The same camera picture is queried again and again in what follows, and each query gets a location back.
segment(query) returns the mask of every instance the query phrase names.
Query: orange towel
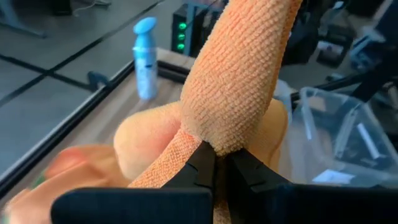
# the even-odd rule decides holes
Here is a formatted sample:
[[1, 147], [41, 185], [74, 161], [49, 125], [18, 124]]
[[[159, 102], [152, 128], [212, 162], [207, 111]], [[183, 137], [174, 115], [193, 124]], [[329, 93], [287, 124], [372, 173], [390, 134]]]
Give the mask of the orange towel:
[[219, 156], [249, 146], [271, 102], [300, 3], [234, 0], [227, 5], [184, 84], [181, 129], [130, 187], [161, 187], [201, 140]]
[[179, 102], [136, 113], [116, 131], [114, 147], [125, 177], [137, 178], [163, 152], [180, 128]]

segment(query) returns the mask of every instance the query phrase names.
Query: transparent container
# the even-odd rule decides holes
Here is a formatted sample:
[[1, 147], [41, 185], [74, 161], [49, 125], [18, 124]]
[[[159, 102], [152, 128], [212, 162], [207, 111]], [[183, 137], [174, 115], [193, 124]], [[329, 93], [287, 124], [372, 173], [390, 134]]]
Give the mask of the transparent container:
[[398, 155], [369, 106], [302, 88], [287, 133], [291, 180], [352, 187], [398, 186]]

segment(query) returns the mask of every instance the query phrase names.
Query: table surface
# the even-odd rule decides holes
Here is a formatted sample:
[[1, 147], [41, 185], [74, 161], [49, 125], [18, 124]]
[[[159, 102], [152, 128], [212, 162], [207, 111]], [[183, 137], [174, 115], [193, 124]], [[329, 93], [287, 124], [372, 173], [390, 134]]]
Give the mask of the table surface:
[[[157, 49], [157, 55], [158, 60], [187, 69], [190, 69], [195, 61], [193, 58], [164, 49]], [[182, 84], [160, 77], [157, 81], [159, 85], [157, 97], [150, 101], [142, 101], [137, 95], [135, 73], [130, 74], [52, 152], [42, 159], [6, 197], [0, 198], [0, 208], [11, 197], [30, 185], [62, 149], [82, 144], [112, 145], [116, 129], [128, 116], [180, 99]]]

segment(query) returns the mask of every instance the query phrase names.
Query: white bottle label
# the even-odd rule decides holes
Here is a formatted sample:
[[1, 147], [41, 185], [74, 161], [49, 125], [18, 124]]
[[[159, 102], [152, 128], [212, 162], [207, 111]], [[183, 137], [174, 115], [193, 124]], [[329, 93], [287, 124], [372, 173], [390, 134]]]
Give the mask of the white bottle label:
[[137, 88], [142, 98], [150, 99], [156, 95], [157, 65], [147, 64], [145, 59], [136, 59]]

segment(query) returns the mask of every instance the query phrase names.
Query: green led light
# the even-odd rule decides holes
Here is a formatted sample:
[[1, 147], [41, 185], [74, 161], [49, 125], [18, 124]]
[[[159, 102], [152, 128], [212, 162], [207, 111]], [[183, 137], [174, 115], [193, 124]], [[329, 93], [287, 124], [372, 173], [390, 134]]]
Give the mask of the green led light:
[[185, 48], [185, 44], [178, 44], [177, 49], [182, 50]]
[[185, 40], [185, 34], [179, 34], [178, 35], [179, 40]]
[[180, 22], [180, 24], [178, 25], [178, 28], [181, 30], [184, 30], [185, 28], [187, 28], [187, 24], [184, 22]]

